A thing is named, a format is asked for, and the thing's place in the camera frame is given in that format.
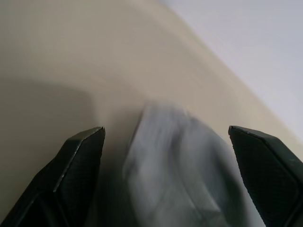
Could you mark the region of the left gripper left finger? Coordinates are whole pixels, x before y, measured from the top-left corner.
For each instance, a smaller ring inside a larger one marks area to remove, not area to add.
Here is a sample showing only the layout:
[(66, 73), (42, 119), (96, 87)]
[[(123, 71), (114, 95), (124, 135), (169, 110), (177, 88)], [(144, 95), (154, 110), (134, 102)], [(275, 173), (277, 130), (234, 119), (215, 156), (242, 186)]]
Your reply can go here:
[(68, 138), (32, 179), (0, 227), (83, 227), (93, 198), (105, 129)]

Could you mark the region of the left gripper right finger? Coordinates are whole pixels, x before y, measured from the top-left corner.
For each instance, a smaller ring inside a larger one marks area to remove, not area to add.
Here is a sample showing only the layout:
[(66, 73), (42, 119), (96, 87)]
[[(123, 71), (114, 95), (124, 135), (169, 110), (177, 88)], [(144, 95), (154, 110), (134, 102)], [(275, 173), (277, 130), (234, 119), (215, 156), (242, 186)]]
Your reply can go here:
[(303, 162), (277, 137), (230, 126), (244, 185), (266, 227), (303, 227)]

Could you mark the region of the silver round motor lid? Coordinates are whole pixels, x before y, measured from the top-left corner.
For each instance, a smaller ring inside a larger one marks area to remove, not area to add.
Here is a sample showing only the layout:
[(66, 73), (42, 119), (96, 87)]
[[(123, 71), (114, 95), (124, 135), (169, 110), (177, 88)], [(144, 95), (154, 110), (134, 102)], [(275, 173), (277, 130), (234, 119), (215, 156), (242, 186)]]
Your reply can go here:
[(230, 146), (175, 106), (145, 107), (123, 172), (141, 227), (265, 227)]

